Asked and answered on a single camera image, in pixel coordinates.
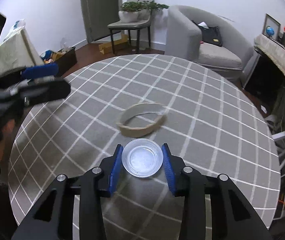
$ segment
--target green plant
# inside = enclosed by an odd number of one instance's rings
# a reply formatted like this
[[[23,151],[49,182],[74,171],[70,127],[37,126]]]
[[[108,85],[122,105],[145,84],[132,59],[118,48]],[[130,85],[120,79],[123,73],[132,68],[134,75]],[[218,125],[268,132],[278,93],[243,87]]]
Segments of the green plant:
[[[139,12],[142,8],[142,2],[124,2],[121,10],[124,12]]]
[[[124,12],[139,12],[143,9],[160,11],[162,9],[168,8],[168,5],[156,3],[154,1],[140,2],[140,0],[138,0],[137,2],[124,2],[122,4],[121,10]]]
[[[156,3],[154,1],[151,1],[150,3],[147,4],[146,9],[160,11],[162,9],[168,9],[168,8],[169,8],[169,6],[166,4],[160,4],[160,3]]]

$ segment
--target blue handle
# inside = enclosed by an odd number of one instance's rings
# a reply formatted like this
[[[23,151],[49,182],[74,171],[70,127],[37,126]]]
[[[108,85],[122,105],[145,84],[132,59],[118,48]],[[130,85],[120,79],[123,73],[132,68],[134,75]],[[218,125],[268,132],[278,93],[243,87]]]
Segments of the blue handle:
[[[21,73],[22,79],[36,79],[57,75],[59,67],[56,63],[28,67]]]

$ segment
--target metal screw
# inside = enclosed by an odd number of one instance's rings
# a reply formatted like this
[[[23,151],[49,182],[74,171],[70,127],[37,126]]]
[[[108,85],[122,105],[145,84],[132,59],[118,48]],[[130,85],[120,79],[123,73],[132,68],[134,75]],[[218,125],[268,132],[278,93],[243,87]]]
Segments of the metal screw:
[[[228,176],[226,174],[220,174],[219,179],[221,179],[222,181],[226,181],[228,180]]]
[[[25,97],[25,99],[24,99],[24,104],[25,104],[25,106],[29,106],[29,105],[30,105],[30,100],[29,100],[29,98]]]
[[[94,173],[94,174],[98,174],[98,173],[100,173],[101,172],[101,168],[99,168],[99,167],[94,167],[93,169],[92,169],[92,173]]]
[[[13,95],[18,93],[18,89],[17,88],[12,88],[12,89],[9,90],[9,93],[10,93],[11,96],[13,96]]]
[[[185,173],[191,173],[191,172],[192,172],[192,168],[189,167],[189,166],[186,166],[186,167],[183,168],[183,171],[184,171]]]
[[[57,181],[64,181],[66,179],[66,176],[64,174],[60,174],[57,176]]]

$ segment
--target picture frame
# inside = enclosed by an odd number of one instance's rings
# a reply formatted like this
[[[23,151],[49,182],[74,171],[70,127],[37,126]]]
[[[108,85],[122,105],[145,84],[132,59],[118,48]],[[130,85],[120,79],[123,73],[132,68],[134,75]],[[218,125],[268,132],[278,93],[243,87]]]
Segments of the picture frame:
[[[262,34],[269,38],[269,35],[266,33],[267,26],[270,26],[271,28],[274,29],[275,34],[271,36],[271,38],[273,38],[274,40],[277,40],[279,33],[280,33],[281,24],[277,20],[275,20],[273,17],[271,17],[269,14],[266,13],[265,23],[262,29]]]

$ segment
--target black handbag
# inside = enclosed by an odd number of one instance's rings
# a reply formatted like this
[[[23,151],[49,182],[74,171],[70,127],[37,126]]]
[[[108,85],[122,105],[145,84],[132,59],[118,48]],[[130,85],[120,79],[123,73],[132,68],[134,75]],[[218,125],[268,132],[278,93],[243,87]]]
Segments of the black handbag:
[[[199,25],[197,26],[201,29],[202,36],[203,36],[203,39],[202,39],[203,42],[222,47],[222,38],[221,38],[221,34],[220,34],[220,30],[218,26],[209,27],[209,29],[206,29]]]

